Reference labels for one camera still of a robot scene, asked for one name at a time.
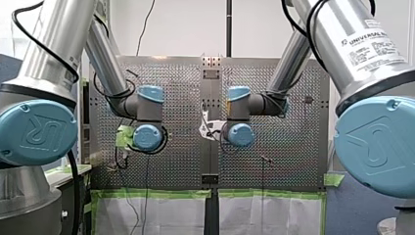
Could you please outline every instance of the white wall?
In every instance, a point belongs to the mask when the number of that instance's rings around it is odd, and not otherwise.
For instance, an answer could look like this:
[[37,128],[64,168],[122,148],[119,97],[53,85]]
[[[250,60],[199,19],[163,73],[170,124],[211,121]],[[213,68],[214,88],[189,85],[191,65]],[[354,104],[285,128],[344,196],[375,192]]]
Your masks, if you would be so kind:
[[[377,0],[377,19],[400,49],[413,61],[415,0]],[[110,20],[123,55],[135,55],[143,21],[152,0],[111,0]],[[233,1],[233,56],[278,58],[292,29],[279,0]],[[140,55],[225,55],[225,0],[156,0]],[[339,96],[332,86],[330,133],[333,136]]]

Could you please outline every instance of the green tape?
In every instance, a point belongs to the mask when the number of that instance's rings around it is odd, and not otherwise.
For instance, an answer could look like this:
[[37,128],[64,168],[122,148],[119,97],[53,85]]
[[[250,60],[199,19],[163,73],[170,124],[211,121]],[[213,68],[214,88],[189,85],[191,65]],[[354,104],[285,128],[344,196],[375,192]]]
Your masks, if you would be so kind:
[[345,176],[343,174],[326,173],[324,174],[324,185],[328,187],[339,187]]
[[87,86],[87,85],[88,85],[88,83],[89,83],[89,79],[88,79],[88,78],[86,78],[86,77],[82,77],[81,82],[82,82],[82,86]]
[[126,148],[127,144],[132,146],[132,135],[134,127],[122,125],[116,131],[115,145],[119,148]]
[[295,198],[305,200],[322,199],[324,193],[308,193],[308,192],[290,192],[280,190],[261,190],[261,189],[219,189],[220,198],[249,198],[253,196],[264,196],[271,198]]
[[326,234],[326,215],[327,215],[326,209],[327,209],[327,193],[322,193],[320,235]]
[[91,192],[91,212],[92,212],[92,228],[91,228],[91,234],[95,235],[95,226],[97,223],[97,208],[100,200],[98,197],[94,197],[94,194]]
[[92,209],[91,209],[91,203],[83,206],[83,213],[88,213],[88,212],[91,212],[91,211],[92,211]]
[[185,190],[164,191],[149,189],[115,189],[115,190],[92,190],[93,198],[148,198],[152,199],[205,199],[210,198],[210,190]]

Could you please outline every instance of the vertical metal post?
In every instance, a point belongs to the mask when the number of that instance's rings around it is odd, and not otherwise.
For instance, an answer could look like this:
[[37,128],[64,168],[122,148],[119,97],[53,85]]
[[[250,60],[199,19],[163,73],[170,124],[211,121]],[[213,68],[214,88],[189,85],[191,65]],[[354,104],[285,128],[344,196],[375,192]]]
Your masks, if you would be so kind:
[[226,3],[226,57],[232,57],[232,0]]

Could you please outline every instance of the robotic arm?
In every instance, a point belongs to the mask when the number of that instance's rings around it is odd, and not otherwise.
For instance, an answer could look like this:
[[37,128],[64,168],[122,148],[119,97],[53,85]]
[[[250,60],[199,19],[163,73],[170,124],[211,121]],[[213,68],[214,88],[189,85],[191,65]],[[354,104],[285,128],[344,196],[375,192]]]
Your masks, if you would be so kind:
[[134,148],[155,151],[163,141],[163,91],[128,87],[102,25],[93,19],[96,1],[47,0],[17,78],[0,85],[0,161],[46,165],[63,157],[77,137],[70,91],[83,48],[104,87],[113,112],[139,123]]
[[[71,89],[79,80],[76,71],[84,47],[104,87],[100,93],[112,111],[138,121],[130,148],[154,154],[166,143],[162,89],[143,85],[136,91],[124,79],[103,23],[94,19],[96,4],[97,0],[45,0],[13,13],[18,28],[32,41],[19,76],[0,84],[0,227],[4,234],[61,233],[68,213],[62,212],[61,192],[50,188],[40,166],[67,153],[74,182],[72,234],[77,234],[81,204],[70,150],[77,139]],[[30,34],[17,14],[42,5]]]
[[306,30],[294,31],[265,94],[251,94],[249,87],[229,89],[231,128],[223,134],[235,146],[253,143],[250,116],[285,112],[284,94],[296,83],[311,49],[341,94],[335,148],[342,164],[375,191],[414,198],[415,100],[386,94],[415,81],[415,68],[360,0],[292,0],[290,4]]

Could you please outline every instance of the blue joint cap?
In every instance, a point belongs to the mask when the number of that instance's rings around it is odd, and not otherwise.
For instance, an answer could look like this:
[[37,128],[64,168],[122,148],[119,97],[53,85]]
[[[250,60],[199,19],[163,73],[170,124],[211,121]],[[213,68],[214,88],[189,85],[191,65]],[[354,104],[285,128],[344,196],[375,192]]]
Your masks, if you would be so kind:
[[164,103],[164,93],[160,86],[154,85],[142,85],[138,87],[137,94],[147,100]]
[[335,148],[360,183],[392,197],[415,197],[415,100],[396,96],[356,102],[340,116]]
[[237,101],[251,94],[248,86],[231,86],[228,90],[228,101]]
[[18,103],[0,116],[0,161],[10,165],[50,164],[76,139],[73,113],[54,101]]
[[154,151],[159,147],[162,135],[155,126],[143,124],[135,129],[132,141],[141,151]]
[[238,147],[248,147],[254,142],[254,132],[248,124],[233,125],[228,131],[228,141]]

